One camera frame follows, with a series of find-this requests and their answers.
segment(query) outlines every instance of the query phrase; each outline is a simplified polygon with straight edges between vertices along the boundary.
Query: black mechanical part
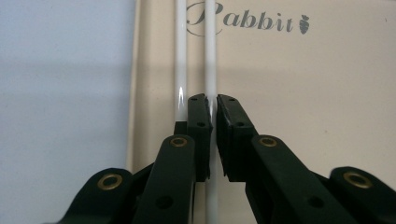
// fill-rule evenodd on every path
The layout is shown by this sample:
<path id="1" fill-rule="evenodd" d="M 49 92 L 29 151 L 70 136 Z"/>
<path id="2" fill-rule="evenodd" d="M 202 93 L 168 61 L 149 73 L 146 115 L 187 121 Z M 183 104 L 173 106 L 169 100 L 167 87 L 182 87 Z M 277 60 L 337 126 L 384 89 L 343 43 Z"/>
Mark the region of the black mechanical part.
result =
<path id="1" fill-rule="evenodd" d="M 194 95 L 188 102 L 187 135 L 195 142 L 196 181 L 205 182 L 210 177 L 210 136 L 213 130 L 209 103 L 204 94 Z"/>
<path id="2" fill-rule="evenodd" d="M 130 223 L 152 165 L 131 175 L 122 169 L 105 169 L 93 175 L 58 224 Z"/>
<path id="3" fill-rule="evenodd" d="M 263 223 L 358 223 L 280 139 L 256 135 L 251 143 L 248 199 L 260 203 L 249 188 L 261 188 L 273 205 L 271 214 L 253 209 Z"/>
<path id="4" fill-rule="evenodd" d="M 173 135 L 163 141 L 133 224 L 191 222 L 194 146 L 187 135 Z"/>
<path id="5" fill-rule="evenodd" d="M 250 139 L 258 133 L 244 108 L 231 96 L 218 96 L 216 119 L 216 135 L 224 175 L 231 182 L 245 182 Z"/>
<path id="6" fill-rule="evenodd" d="M 332 194 L 360 223 L 396 223 L 396 193 L 375 176 L 353 167 L 332 170 Z"/>
<path id="7" fill-rule="evenodd" d="M 174 134 L 187 134 L 187 121 L 176 121 Z"/>

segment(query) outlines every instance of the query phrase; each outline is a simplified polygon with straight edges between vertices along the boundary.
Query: brass insert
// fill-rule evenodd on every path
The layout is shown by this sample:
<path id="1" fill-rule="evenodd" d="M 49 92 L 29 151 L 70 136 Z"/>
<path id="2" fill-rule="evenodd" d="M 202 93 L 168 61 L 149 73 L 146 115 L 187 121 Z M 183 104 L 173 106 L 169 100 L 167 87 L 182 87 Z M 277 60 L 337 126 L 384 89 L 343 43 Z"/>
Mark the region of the brass insert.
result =
<path id="1" fill-rule="evenodd" d="M 259 143 L 265 147 L 274 147 L 276 146 L 276 140 L 270 137 L 264 137 L 259 140 Z"/>
<path id="2" fill-rule="evenodd" d="M 369 178 L 353 171 L 344 173 L 344 179 L 349 184 L 361 189 L 369 189 L 373 186 L 373 183 Z"/>
<path id="3" fill-rule="evenodd" d="M 172 138 L 171 145 L 173 147 L 184 147 L 187 145 L 187 139 L 182 137 Z"/>
<path id="4" fill-rule="evenodd" d="M 110 178 L 115 178 L 116 182 L 112 181 L 111 184 L 106 184 L 105 181 L 107 181 Z M 118 187 L 122 182 L 122 176 L 121 175 L 116 175 L 116 174 L 107 174 L 104 175 L 99 181 L 98 181 L 98 188 L 102 190 L 111 190 L 115 189 Z"/>

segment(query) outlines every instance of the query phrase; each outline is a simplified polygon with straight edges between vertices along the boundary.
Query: white wall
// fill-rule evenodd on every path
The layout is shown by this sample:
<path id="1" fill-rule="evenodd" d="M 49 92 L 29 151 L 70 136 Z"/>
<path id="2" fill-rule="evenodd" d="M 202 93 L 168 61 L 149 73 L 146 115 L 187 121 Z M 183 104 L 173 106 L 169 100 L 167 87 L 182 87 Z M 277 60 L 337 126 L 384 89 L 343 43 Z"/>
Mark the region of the white wall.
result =
<path id="1" fill-rule="evenodd" d="M 134 1 L 0 2 L 0 223 L 58 221 L 125 166 Z"/>

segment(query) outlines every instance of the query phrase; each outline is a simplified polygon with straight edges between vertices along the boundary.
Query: hole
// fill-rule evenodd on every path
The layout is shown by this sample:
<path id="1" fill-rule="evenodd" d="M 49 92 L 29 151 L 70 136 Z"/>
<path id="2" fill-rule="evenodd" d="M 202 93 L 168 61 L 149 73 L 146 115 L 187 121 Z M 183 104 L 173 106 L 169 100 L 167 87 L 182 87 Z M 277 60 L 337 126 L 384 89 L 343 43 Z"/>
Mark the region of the hole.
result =
<path id="1" fill-rule="evenodd" d="M 158 198 L 155 202 L 155 205 L 160 209 L 168 209 L 172 206 L 173 199 L 169 196 L 162 196 Z"/>
<path id="2" fill-rule="evenodd" d="M 276 146 L 276 140 L 274 140 L 274 139 L 272 139 L 270 137 L 261 138 L 259 140 L 259 142 L 260 142 L 260 144 L 262 144 L 265 147 L 274 147 L 274 146 Z"/>
<path id="3" fill-rule="evenodd" d="M 187 145 L 187 140 L 182 137 L 172 138 L 171 145 L 174 147 L 184 147 Z"/>
<path id="4" fill-rule="evenodd" d="M 104 175 L 99 181 L 98 181 L 98 188 L 102 190 L 111 190 L 115 189 L 118 187 L 122 182 L 122 176 L 121 175 L 116 175 L 116 174 L 107 174 Z"/>
<path id="5" fill-rule="evenodd" d="M 105 186 L 110 186 L 110 185 L 117 183 L 117 180 L 118 179 L 115 176 L 110 176 L 109 178 L 107 178 L 103 181 L 103 184 Z"/>
<path id="6" fill-rule="evenodd" d="M 312 207 L 316 207 L 316 208 L 321 208 L 324 206 L 324 202 L 323 200 L 321 200 L 319 197 L 317 196 L 312 196 L 308 199 L 308 203 L 309 205 L 311 205 Z"/>
<path id="7" fill-rule="evenodd" d="M 373 186 L 369 178 L 353 171 L 344 173 L 344 179 L 349 184 L 361 189 L 369 189 Z"/>

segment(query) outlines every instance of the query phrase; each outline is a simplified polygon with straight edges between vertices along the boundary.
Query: beige surface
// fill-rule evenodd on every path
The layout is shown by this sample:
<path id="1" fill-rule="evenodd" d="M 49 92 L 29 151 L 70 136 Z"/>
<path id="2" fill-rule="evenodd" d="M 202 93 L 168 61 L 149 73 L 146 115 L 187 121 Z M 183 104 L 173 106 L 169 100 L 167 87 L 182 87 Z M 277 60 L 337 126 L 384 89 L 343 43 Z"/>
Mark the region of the beige surface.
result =
<path id="1" fill-rule="evenodd" d="M 219 92 L 236 97 L 259 133 L 281 138 L 309 169 L 328 176 L 334 167 L 355 166 L 396 189 L 396 3 L 218 2 Z M 173 132 L 174 8 L 171 0 L 137 1 L 127 158 L 134 172 L 155 160 Z M 202 10 L 189 9 L 190 24 Z M 237 15 L 241 22 L 247 10 L 255 28 L 224 24 L 229 13 L 226 23 Z M 283 29 L 258 29 L 263 12 L 281 19 Z M 302 15 L 309 17 L 304 35 Z M 199 35 L 203 24 L 188 28 Z M 188 43 L 191 96 L 204 92 L 204 39 L 189 34 Z M 202 186 L 195 223 L 204 223 Z M 244 185 L 221 176 L 219 210 L 219 223 L 255 223 Z"/>

